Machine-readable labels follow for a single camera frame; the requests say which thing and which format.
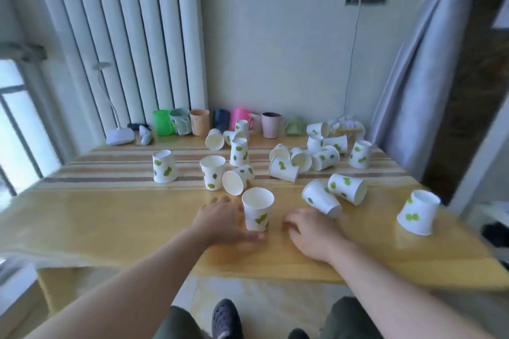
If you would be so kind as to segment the person's right hand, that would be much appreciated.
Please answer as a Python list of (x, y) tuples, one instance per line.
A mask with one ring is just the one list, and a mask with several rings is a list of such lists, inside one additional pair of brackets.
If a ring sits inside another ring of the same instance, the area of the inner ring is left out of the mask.
[(292, 211), (302, 211), (304, 215), (301, 238), (292, 240), (296, 248), (310, 259), (333, 265), (337, 250), (347, 242), (335, 221), (315, 208)]

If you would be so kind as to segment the person's left hand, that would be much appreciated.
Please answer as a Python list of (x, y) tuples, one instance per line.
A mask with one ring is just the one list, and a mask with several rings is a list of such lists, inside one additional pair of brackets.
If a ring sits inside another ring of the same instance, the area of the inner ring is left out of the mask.
[(239, 232), (248, 231), (242, 227), (244, 208), (239, 200), (228, 196), (212, 198), (200, 208), (190, 228), (195, 245), (207, 249), (211, 246), (240, 242)]

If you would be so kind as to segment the white paper cup green leaves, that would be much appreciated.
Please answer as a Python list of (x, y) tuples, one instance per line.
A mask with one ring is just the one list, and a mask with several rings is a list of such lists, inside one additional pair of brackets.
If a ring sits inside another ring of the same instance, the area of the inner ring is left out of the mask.
[(266, 188), (250, 188), (242, 195), (245, 226), (249, 231), (266, 231), (274, 195)]

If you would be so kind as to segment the person's right forearm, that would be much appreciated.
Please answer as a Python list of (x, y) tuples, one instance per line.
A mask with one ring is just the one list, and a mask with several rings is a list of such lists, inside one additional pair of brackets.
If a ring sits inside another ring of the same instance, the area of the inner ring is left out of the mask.
[(494, 339), (355, 245), (332, 248), (327, 261), (385, 339)]

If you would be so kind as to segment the person's left forearm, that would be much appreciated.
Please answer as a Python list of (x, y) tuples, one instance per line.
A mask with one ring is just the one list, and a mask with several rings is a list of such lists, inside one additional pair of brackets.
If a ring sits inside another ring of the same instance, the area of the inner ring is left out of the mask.
[(204, 232), (188, 228), (75, 300), (25, 339), (151, 339), (208, 246)]

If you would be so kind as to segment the group of scattered paper cups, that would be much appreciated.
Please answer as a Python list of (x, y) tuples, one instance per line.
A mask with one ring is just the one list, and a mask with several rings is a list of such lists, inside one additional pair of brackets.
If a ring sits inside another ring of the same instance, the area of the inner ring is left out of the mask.
[[(347, 136), (320, 138), (310, 134), (308, 146), (315, 149), (303, 150), (298, 147), (289, 149), (284, 144), (276, 145), (265, 158), (265, 155), (254, 155), (249, 151), (247, 139), (242, 132), (219, 130), (209, 132), (206, 144), (211, 141), (212, 149), (223, 145), (223, 137), (231, 145), (230, 159), (221, 155), (207, 155), (200, 159), (200, 171), (207, 190), (224, 189), (231, 195), (241, 195), (256, 186), (256, 178), (263, 177), (296, 183), (297, 179), (311, 179), (302, 191), (302, 199), (310, 206), (332, 218), (337, 218), (342, 210), (337, 198), (359, 206), (365, 199), (368, 183), (365, 178), (354, 173), (345, 174), (337, 169), (340, 166), (341, 154), (347, 152)], [(177, 173), (184, 173), (174, 163), (173, 151), (163, 150), (153, 154), (154, 181), (157, 183), (173, 182)], [(344, 162), (348, 167), (358, 170), (372, 168), (372, 145), (366, 141), (356, 141), (353, 149)], [(397, 222), (407, 231), (416, 235), (428, 236), (433, 233), (433, 222), (440, 205), (440, 199), (426, 190), (414, 190), (397, 216)]]

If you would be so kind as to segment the small pale green cup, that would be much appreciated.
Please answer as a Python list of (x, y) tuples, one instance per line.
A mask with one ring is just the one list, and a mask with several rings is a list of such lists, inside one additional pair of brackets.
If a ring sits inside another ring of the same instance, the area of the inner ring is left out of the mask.
[(302, 117), (294, 116), (286, 119), (284, 130), (287, 136), (305, 136), (307, 134), (306, 126)]

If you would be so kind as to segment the mauve mug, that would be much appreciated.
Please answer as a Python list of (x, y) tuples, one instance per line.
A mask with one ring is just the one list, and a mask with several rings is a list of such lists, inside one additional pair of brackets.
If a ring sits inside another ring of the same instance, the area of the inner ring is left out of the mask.
[(284, 118), (281, 114), (266, 111), (261, 114), (263, 137), (267, 139), (278, 138), (283, 125)]

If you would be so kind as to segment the person's leg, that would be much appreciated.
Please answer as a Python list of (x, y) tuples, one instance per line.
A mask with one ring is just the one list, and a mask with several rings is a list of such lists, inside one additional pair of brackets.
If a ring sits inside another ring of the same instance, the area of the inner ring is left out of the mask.
[(331, 307), (318, 339), (384, 338), (355, 297), (342, 297)]
[(212, 339), (187, 310), (172, 305), (152, 339)]

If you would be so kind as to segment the small basket with cloth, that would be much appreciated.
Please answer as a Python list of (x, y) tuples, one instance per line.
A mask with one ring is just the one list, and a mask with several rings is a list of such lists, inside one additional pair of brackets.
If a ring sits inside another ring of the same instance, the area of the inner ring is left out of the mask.
[(328, 121), (329, 134), (328, 137), (356, 137), (363, 139), (366, 134), (364, 125), (354, 116), (343, 116), (338, 119)]

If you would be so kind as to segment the orange plastic cup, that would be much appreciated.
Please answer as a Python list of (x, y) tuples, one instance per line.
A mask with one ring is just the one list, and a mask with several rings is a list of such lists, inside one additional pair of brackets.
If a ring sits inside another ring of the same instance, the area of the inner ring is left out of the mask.
[(193, 109), (189, 112), (192, 134), (197, 137), (207, 137), (210, 125), (210, 112), (205, 109)]

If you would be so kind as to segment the patterned ceramic mug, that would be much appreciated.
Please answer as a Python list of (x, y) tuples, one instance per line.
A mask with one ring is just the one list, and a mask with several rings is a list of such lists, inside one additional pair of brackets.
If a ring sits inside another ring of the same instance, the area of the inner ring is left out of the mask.
[(190, 123), (190, 115), (186, 108), (170, 110), (169, 117), (174, 131), (178, 136), (187, 136), (192, 134), (193, 130)]

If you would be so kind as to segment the yellow striped tablecloth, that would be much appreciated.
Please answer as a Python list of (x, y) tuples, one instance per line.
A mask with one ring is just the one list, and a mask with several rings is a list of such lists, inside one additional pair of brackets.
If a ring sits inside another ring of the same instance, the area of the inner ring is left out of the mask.
[[(340, 197), (338, 222), (344, 233), (372, 256), (414, 283), (433, 288), (509, 289), (509, 272), (487, 246), (444, 208), (433, 235), (402, 228), (396, 217), (420, 185), (380, 149), (369, 169), (348, 164), (299, 174), (295, 183), (268, 174), (269, 154), (278, 143), (303, 146), (307, 138), (253, 137), (251, 187), (269, 189), (266, 237), (258, 246), (216, 247), (195, 272), (228, 278), (342, 283), (325, 264), (306, 258), (282, 227), (284, 214), (306, 206), (301, 193), (315, 179), (334, 174), (368, 183), (366, 197), (353, 206)], [(188, 227), (198, 209), (224, 190), (205, 187), (200, 160), (212, 154), (198, 137), (162, 137), (148, 147), (102, 146), (76, 158), (12, 200), (0, 213), (0, 256), (40, 267), (121, 267), (142, 259)]]

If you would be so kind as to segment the white desk lamp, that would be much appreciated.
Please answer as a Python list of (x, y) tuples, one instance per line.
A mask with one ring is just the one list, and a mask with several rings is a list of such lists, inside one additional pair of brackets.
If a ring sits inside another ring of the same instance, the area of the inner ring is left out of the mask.
[(135, 133), (132, 129), (121, 126), (117, 109), (112, 103), (107, 92), (103, 71), (109, 67), (111, 67), (111, 64), (109, 62), (98, 62), (93, 66), (93, 70), (95, 70), (97, 74), (98, 85), (101, 88), (107, 103), (110, 105), (112, 109), (113, 117), (115, 119), (117, 126), (113, 130), (109, 130), (106, 133), (106, 144), (110, 146), (118, 146), (132, 143), (135, 140)]

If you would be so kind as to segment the white column radiator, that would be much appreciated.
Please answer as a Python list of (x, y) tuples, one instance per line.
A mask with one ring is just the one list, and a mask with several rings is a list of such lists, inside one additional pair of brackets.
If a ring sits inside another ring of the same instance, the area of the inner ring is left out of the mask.
[(44, 0), (93, 137), (208, 108), (200, 0)]

